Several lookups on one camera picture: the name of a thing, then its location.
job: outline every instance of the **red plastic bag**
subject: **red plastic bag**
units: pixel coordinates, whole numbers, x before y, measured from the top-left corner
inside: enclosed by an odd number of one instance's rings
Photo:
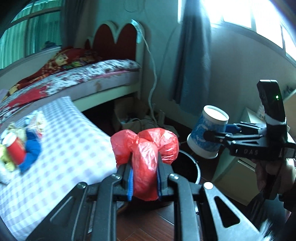
[[[144,201],[154,201],[157,195],[157,158],[171,164],[178,156],[177,136],[162,128],[141,131],[122,130],[111,136],[117,166],[128,162],[132,153],[133,195]]]

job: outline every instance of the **human hand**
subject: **human hand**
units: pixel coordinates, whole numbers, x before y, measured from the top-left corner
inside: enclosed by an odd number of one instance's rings
[[[282,161],[258,161],[252,160],[256,163],[255,173],[257,176],[257,187],[262,191],[266,186],[267,174],[276,175]],[[281,181],[278,193],[282,194],[292,189],[296,177],[296,169],[294,159],[286,159],[282,162],[282,167],[279,172]]]

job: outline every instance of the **checkered tablecloth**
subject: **checkered tablecloth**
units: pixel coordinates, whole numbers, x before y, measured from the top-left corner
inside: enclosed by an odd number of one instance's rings
[[[23,241],[79,182],[93,184],[116,172],[110,137],[62,97],[40,108],[47,126],[42,152],[24,174],[0,184],[0,216]],[[17,122],[22,126],[24,119]]]

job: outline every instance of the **red paper cup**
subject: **red paper cup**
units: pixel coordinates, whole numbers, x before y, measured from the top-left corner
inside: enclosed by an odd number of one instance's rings
[[[25,148],[20,139],[14,133],[11,132],[6,135],[2,144],[6,146],[6,149],[14,164],[19,165],[24,161],[26,156]]]

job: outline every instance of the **person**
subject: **person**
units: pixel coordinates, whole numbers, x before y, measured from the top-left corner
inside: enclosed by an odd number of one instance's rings
[[[283,229],[290,215],[290,212],[284,208],[284,203],[280,201],[279,194],[285,194],[295,188],[295,160],[286,159],[284,162],[252,160],[252,162],[256,163],[255,173],[257,187],[260,192],[247,205],[244,215],[257,229],[260,229],[263,222],[268,220],[271,225],[270,231],[276,237]],[[278,195],[274,200],[264,200],[262,190],[266,187],[267,174],[277,175],[279,168],[280,186]]]

